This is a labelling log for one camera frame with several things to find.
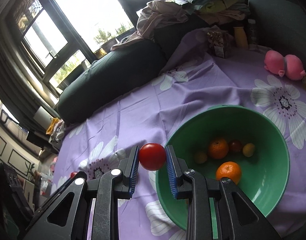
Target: green bowl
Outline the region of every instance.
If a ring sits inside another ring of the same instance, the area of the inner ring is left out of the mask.
[[[193,154],[205,150],[216,137],[228,142],[238,139],[243,145],[254,143],[252,157],[242,153],[228,153],[221,160],[208,158],[206,163],[196,164]],[[192,168],[206,178],[215,178],[217,168],[224,162],[234,161],[242,169],[238,186],[267,217],[280,201],[289,175],[289,154],[286,142],[278,128],[262,114],[242,106],[215,106],[184,123],[171,136],[166,145],[173,145],[177,157],[186,160]],[[171,194],[166,167],[156,174],[157,195],[170,219],[186,230],[187,205]],[[211,202],[213,237],[217,238],[216,217]]]

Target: pink plush toy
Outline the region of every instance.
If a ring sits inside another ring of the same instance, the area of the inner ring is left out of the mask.
[[[286,55],[278,53],[275,50],[269,50],[265,55],[264,68],[273,74],[286,75],[291,80],[301,80],[306,72],[301,60],[295,55]]]

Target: purple bedsheet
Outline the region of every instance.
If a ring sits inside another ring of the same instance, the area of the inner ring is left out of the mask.
[[[266,71],[262,54],[234,49],[232,57],[222,59],[205,53],[204,44],[202,30],[188,33],[164,74],[74,127],[63,141],[52,190],[72,171],[100,177],[117,167],[133,145],[164,145],[180,125],[211,106],[242,105],[271,119],[286,139],[290,177],[268,219],[281,236],[300,228],[306,216],[306,91],[300,82]],[[160,205],[155,172],[140,166],[133,198],[118,205],[121,240],[185,239]]]

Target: red tomato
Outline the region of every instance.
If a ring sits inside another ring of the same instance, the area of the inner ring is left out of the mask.
[[[229,149],[231,152],[238,153],[242,148],[243,144],[239,140],[232,140],[229,142]]]
[[[71,172],[70,179],[72,179],[77,174],[77,171]]]
[[[139,160],[146,170],[157,171],[166,161],[166,152],[158,143],[147,143],[140,149]]]

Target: small yellow fruit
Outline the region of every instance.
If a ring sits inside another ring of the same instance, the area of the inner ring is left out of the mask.
[[[255,145],[252,143],[248,143],[243,147],[243,154],[246,157],[251,157],[255,152]]]
[[[199,151],[194,154],[194,161],[197,164],[202,164],[207,161],[207,154],[205,152]]]

